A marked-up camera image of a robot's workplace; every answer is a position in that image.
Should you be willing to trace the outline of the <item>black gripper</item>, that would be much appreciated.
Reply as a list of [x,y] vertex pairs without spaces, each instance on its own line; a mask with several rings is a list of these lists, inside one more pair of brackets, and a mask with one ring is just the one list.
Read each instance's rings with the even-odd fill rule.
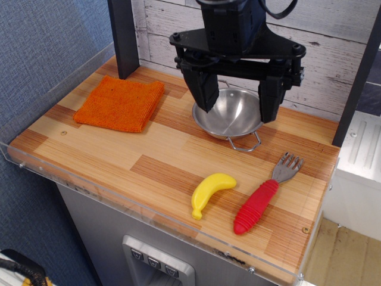
[[[175,61],[199,108],[208,113],[219,96],[217,75],[212,73],[251,78],[260,80],[261,121],[276,120],[286,92],[283,80],[287,87],[300,86],[303,80],[306,48],[273,33],[266,17],[280,20],[294,8],[274,13],[265,5],[203,5],[204,28],[170,36]],[[279,77],[267,76],[275,68],[280,69]]]

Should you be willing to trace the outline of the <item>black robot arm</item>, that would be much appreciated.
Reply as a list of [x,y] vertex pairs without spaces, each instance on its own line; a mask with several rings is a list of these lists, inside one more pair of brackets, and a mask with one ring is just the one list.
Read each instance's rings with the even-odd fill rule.
[[259,83],[263,123],[275,121],[286,91],[300,86],[305,46],[272,32],[267,15],[281,19],[297,2],[281,13],[271,12],[265,1],[198,1],[204,28],[174,33],[176,66],[181,70],[196,104],[209,112],[219,96],[219,75],[256,80]]

